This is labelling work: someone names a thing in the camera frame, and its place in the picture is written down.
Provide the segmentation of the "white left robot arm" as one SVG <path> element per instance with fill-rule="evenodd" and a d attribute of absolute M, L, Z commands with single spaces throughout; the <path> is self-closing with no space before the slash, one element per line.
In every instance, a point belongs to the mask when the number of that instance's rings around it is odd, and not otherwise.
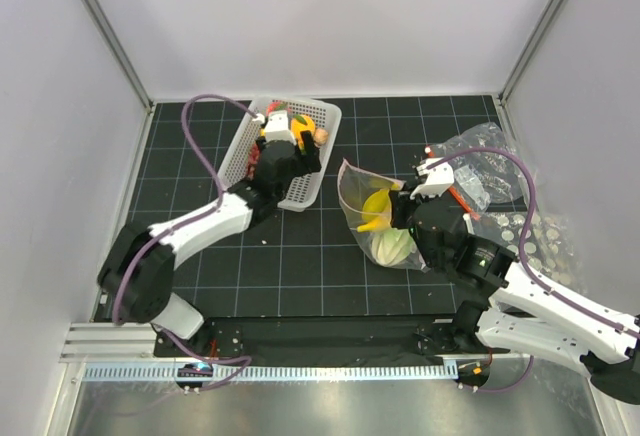
<path fill-rule="evenodd" d="M 294 179 L 320 172 L 313 133 L 303 131 L 301 141 L 260 138 L 251 175 L 213 202 L 164 223 L 123 226 L 97 277 L 113 297 L 112 321 L 151 323 L 177 337 L 188 355 L 207 352 L 212 333 L 202 313 L 173 293 L 175 270 L 214 243 L 262 223 L 285 199 Z"/>

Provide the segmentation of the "pink dotted zip bag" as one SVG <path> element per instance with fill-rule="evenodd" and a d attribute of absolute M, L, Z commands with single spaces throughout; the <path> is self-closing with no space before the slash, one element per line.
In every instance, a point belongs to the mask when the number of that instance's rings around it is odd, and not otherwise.
<path fill-rule="evenodd" d="M 356 243 L 372 263 L 397 270 L 424 271 L 426 265 L 409 231 L 391 227 L 390 195 L 403 184 L 344 159 L 337 176 L 339 204 Z"/>

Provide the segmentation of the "yellow banana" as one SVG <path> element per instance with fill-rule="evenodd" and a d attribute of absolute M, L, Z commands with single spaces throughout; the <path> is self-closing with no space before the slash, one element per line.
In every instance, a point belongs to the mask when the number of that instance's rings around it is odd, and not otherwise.
<path fill-rule="evenodd" d="M 363 222 L 356 227 L 359 233 L 379 232 L 391 228 L 391 215 L 389 213 L 371 213 L 363 215 Z"/>

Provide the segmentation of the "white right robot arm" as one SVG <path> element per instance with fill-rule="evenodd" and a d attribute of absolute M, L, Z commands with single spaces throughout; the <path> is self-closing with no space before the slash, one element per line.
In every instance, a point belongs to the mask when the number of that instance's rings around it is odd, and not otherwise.
<path fill-rule="evenodd" d="M 463 352 L 504 349 L 587 377 L 605 395 L 639 402 L 639 319 L 594 302 L 469 232 L 470 218 L 438 199 L 390 193 L 391 225 L 464 294 L 450 338 Z"/>

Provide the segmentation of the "green lettuce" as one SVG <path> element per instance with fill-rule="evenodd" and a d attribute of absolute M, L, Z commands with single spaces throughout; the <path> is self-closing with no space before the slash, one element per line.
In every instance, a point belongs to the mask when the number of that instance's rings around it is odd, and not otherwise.
<path fill-rule="evenodd" d="M 390 228 L 375 232 L 371 237 L 371 256 L 381 266 L 398 266 L 416 251 L 408 230 Z"/>

